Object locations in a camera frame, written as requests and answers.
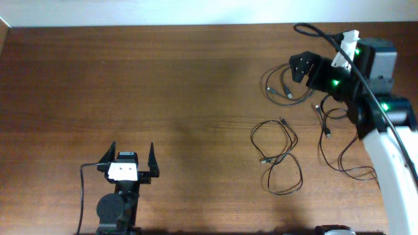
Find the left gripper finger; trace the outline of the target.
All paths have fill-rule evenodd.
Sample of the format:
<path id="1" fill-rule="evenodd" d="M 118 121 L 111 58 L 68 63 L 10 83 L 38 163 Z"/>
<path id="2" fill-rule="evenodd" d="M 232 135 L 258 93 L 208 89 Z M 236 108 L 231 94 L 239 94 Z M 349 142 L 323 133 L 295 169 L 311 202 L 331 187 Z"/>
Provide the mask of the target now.
<path id="1" fill-rule="evenodd" d="M 155 150 L 154 150 L 153 142 L 151 142 L 150 144 L 150 152 L 148 156 L 148 167 L 150 169 L 150 177 L 158 178 L 160 175 L 160 171 L 159 171 L 159 167 L 158 167 L 157 160 L 155 157 Z"/>
<path id="2" fill-rule="evenodd" d="M 98 161 L 98 164 L 106 164 L 111 163 L 115 160 L 115 154 L 116 154 L 116 142 L 113 141 L 107 150 L 107 152 L 100 158 Z"/>

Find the black usb cable long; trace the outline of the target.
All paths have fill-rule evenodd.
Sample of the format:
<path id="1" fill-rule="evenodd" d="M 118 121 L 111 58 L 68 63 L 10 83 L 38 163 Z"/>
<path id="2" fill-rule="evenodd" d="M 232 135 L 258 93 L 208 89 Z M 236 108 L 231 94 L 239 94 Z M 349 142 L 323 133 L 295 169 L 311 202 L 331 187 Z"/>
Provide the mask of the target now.
<path id="1" fill-rule="evenodd" d="M 318 154 L 324 165 L 351 180 L 376 181 L 373 166 L 355 153 L 359 137 L 349 128 L 346 105 L 325 95 L 314 108 L 321 128 Z"/>

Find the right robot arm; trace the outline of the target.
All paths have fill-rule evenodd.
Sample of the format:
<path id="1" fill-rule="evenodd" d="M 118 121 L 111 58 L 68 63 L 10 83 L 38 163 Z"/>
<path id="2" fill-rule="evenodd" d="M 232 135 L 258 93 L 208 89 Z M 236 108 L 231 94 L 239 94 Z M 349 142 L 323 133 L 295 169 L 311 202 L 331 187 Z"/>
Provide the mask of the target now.
<path id="1" fill-rule="evenodd" d="M 390 234 L 417 233 L 417 119 L 406 98 L 393 95 L 397 51 L 385 39 L 360 39 L 349 60 L 334 65 L 313 52 L 292 55 L 293 81 L 344 102 L 372 160 Z"/>

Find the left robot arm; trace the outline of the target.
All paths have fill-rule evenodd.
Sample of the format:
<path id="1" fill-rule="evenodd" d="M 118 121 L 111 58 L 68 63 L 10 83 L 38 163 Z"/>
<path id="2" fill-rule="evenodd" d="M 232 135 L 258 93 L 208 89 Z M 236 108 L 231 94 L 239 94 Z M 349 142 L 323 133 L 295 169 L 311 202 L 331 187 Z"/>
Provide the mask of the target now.
<path id="1" fill-rule="evenodd" d="M 116 152 L 116 143 L 111 143 L 108 151 L 99 160 L 97 170 L 115 186 L 114 192 L 103 196 L 97 203 L 96 212 L 99 227 L 96 234 L 140 234 L 136 227 L 140 186 L 150 184 L 159 177 L 159 167 L 155 158 L 154 145 L 150 145 L 148 170 L 138 169 L 137 153 Z"/>

